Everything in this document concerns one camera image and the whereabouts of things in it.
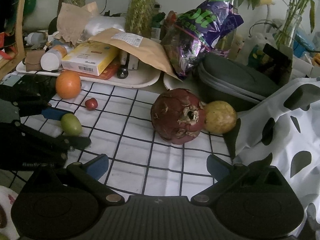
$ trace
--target snack bag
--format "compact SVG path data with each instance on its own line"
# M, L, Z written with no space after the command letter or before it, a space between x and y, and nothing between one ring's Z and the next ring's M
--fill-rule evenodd
M229 0L206 0L180 15L161 41L176 75L184 80L219 39L244 21L232 12Z

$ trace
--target wooden frame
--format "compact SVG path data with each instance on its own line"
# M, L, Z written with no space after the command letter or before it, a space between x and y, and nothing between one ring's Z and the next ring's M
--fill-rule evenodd
M13 70L25 57L23 39L22 39L22 20L23 20L23 8L25 0L19 0L18 10L17 10L17 22L15 27L15 38L16 44L15 48L17 50L17 55L12 60L1 59L0 60L0 80L7 75L11 70Z

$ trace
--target white and yellow box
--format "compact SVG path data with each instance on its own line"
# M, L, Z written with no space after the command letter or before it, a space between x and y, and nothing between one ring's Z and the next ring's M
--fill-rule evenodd
M119 49L102 42L82 43L62 59L64 69L99 76Z

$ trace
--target white cloth with black grid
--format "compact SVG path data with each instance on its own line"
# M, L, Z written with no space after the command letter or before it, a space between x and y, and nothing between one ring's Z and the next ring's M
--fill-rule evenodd
M50 103L74 112L83 126L82 136L92 140L84 151L68 153L66 165L86 163L96 155L109 157L109 169L99 180L123 195L172 196L191 198L213 184L206 168L207 157L216 153L231 163L224 139L202 131L182 146L162 140L153 130L150 109L158 94L111 85L82 82L77 98L62 100L54 96ZM98 108L88 111L84 102L96 98ZM21 120L27 126L51 136L62 133L60 122L42 115ZM0 171L0 185L19 192L31 172Z

